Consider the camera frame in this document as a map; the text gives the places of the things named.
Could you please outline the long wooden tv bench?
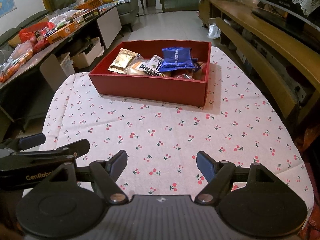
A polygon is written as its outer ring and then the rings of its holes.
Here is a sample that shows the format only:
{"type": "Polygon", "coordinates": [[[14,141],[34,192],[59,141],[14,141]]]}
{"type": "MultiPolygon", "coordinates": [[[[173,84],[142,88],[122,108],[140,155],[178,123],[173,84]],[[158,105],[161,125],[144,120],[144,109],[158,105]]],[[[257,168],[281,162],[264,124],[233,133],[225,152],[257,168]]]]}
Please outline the long wooden tv bench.
{"type": "Polygon", "coordinates": [[[284,118],[296,114],[297,121],[302,122],[319,100],[319,54],[254,16],[248,6],[231,0],[205,0],[205,4],[208,16],[216,18],[216,24],[221,30],[221,44],[231,41],[240,49],[272,94],[284,118]],[[239,32],[225,22],[227,18],[271,46],[313,85],[315,91],[304,107],[298,107],[298,100],[279,73],[239,32]]]}

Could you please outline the red blue snack packet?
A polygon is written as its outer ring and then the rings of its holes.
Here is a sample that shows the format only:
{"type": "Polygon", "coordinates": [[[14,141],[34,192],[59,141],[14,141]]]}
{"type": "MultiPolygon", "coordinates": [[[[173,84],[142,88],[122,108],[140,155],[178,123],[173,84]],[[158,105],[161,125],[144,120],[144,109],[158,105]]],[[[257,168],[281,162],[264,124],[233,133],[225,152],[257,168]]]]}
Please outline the red blue snack packet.
{"type": "Polygon", "coordinates": [[[179,69],[171,72],[171,77],[187,80],[202,80],[206,70],[206,63],[194,63],[194,69],[179,69]]]}

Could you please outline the red cardboard box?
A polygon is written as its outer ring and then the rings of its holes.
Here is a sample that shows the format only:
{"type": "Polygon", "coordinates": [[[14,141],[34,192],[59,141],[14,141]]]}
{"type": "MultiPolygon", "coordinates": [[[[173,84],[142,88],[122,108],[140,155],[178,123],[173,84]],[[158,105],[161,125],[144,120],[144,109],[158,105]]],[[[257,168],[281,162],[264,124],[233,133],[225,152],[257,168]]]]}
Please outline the red cardboard box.
{"type": "Polygon", "coordinates": [[[89,73],[101,95],[114,95],[203,107],[206,103],[210,74],[210,42],[192,40],[138,40],[121,42],[89,73]],[[204,63],[199,80],[143,75],[117,74],[108,70],[121,49],[139,53],[150,59],[161,55],[167,47],[187,47],[191,56],[204,63]]]}

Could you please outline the blue wafer biscuit packet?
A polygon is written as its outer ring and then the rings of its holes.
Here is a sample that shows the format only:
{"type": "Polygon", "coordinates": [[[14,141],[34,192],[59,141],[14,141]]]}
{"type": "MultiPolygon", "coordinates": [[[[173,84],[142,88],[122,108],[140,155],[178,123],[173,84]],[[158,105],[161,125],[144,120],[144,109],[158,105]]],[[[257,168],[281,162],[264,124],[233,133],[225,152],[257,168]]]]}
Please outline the blue wafer biscuit packet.
{"type": "Polygon", "coordinates": [[[163,63],[159,72],[172,72],[181,69],[195,69],[191,48],[188,47],[167,47],[162,49],[163,63]]]}

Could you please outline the silver plastic bag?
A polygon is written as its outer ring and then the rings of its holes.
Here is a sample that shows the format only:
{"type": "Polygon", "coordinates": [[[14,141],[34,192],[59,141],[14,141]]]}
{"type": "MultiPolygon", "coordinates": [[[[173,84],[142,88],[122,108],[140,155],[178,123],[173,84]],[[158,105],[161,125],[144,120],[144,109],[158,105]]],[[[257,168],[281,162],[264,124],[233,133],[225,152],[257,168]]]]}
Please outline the silver plastic bag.
{"type": "Polygon", "coordinates": [[[220,38],[220,36],[221,36],[220,28],[215,24],[210,24],[207,37],[211,40],[214,40],[216,38],[220,38]]]}

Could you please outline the bag of orange fruit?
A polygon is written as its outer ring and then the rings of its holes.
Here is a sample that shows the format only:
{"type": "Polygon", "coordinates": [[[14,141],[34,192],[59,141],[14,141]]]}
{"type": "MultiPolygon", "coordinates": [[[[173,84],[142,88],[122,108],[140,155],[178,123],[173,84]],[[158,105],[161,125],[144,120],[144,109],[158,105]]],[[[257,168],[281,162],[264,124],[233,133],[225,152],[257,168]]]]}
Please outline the bag of orange fruit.
{"type": "Polygon", "coordinates": [[[1,65],[0,82],[5,83],[33,56],[34,44],[26,41],[19,44],[12,52],[8,60],[1,65]]]}

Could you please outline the grey sofa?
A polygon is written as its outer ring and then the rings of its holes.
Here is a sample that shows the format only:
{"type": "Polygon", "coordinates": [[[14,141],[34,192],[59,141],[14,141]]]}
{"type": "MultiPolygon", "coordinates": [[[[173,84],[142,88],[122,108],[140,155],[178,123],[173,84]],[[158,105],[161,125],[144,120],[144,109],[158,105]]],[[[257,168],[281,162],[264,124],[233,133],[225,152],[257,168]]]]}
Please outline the grey sofa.
{"type": "Polygon", "coordinates": [[[128,27],[131,32],[132,25],[136,21],[136,17],[139,17],[139,5],[138,0],[125,0],[116,5],[119,19],[123,27],[128,27]]]}

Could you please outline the steamed cake clear packet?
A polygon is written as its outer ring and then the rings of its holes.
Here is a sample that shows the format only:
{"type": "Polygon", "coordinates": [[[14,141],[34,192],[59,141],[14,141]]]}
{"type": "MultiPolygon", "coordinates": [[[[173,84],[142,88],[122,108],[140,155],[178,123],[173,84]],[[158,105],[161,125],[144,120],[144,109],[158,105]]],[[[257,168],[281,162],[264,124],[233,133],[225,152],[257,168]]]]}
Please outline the steamed cake clear packet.
{"type": "Polygon", "coordinates": [[[132,61],[126,68],[127,75],[147,75],[144,70],[147,67],[147,63],[142,60],[134,60],[132,61]]]}

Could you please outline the cherry print tablecloth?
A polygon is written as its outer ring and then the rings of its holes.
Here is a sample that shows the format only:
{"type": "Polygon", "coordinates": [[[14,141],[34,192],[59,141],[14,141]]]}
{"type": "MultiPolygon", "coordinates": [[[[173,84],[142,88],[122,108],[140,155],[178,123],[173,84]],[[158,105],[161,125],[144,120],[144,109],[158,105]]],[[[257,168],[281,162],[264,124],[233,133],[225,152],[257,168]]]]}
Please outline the cherry print tablecloth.
{"type": "Polygon", "coordinates": [[[71,75],[56,91],[43,125],[53,150],[80,139],[90,143],[79,166],[128,155],[117,183],[134,194],[188,194],[206,180],[196,154],[237,167],[262,163],[313,209],[313,189],[305,164],[287,129],[262,92],[219,48],[211,49],[204,107],[102,96],[88,73],[71,75]]]}

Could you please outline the open cardboard carton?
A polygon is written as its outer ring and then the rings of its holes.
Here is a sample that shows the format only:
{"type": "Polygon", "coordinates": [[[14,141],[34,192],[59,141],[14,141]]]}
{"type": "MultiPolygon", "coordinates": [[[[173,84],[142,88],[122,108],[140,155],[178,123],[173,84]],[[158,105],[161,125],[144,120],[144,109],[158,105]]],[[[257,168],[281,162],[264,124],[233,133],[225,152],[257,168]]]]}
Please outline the open cardboard carton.
{"type": "Polygon", "coordinates": [[[100,38],[93,38],[87,46],[71,57],[73,67],[78,69],[89,67],[93,61],[97,57],[102,56],[103,53],[104,46],[101,45],[100,38]]]}

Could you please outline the dark side table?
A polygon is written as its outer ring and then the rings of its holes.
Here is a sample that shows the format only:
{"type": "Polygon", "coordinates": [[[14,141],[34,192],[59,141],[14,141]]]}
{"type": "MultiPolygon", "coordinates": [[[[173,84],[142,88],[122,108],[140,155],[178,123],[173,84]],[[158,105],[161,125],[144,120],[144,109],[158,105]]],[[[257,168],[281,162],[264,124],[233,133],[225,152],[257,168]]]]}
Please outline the dark side table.
{"type": "Polygon", "coordinates": [[[46,116],[54,93],[67,79],[56,56],[69,50],[69,41],[74,35],[98,34],[108,48],[120,30],[117,8],[109,7],[24,64],[1,85],[1,138],[10,127],[25,131],[30,120],[46,116]]]}

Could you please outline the white Kaprons wafer packet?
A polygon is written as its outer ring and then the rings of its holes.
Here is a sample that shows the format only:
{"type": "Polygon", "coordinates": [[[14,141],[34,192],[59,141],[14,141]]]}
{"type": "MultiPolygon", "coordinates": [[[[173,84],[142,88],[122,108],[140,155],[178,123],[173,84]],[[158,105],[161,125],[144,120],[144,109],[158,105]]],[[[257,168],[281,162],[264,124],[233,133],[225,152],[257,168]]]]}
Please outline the white Kaprons wafer packet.
{"type": "Polygon", "coordinates": [[[160,72],[163,61],[164,60],[161,57],[154,55],[144,68],[143,72],[151,76],[171,77],[170,72],[160,72]]]}

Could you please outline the black snack box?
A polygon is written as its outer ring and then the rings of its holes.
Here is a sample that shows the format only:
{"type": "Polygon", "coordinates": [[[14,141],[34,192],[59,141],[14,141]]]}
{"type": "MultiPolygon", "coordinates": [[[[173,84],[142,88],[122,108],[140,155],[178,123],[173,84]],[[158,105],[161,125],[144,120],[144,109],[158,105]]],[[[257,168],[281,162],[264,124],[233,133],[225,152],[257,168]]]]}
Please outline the black snack box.
{"type": "Polygon", "coordinates": [[[96,8],[83,14],[82,18],[83,18],[83,21],[87,23],[93,20],[94,18],[98,17],[99,15],[100,15],[99,9],[96,8]]]}

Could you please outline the gold foil snack packet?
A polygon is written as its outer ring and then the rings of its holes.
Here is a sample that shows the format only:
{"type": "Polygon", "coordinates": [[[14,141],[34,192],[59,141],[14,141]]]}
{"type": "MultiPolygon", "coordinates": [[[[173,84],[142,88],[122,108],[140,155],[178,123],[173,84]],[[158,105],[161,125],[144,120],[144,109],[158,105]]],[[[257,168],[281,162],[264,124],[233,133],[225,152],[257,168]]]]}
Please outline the gold foil snack packet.
{"type": "Polygon", "coordinates": [[[118,74],[126,74],[127,66],[138,56],[138,53],[121,48],[117,57],[109,66],[108,71],[118,74]]]}

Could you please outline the orange cardboard box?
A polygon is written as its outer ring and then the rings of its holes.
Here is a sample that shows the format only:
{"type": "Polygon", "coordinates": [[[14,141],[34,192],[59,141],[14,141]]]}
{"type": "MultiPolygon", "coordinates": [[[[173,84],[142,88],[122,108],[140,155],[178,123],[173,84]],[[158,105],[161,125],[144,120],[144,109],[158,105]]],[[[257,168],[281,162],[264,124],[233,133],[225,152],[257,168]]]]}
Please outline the orange cardboard box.
{"type": "Polygon", "coordinates": [[[46,39],[49,42],[49,44],[53,44],[68,35],[71,35],[71,33],[75,32],[79,28],[79,24],[77,22],[70,23],[59,30],[55,31],[53,34],[49,35],[46,39]]]}

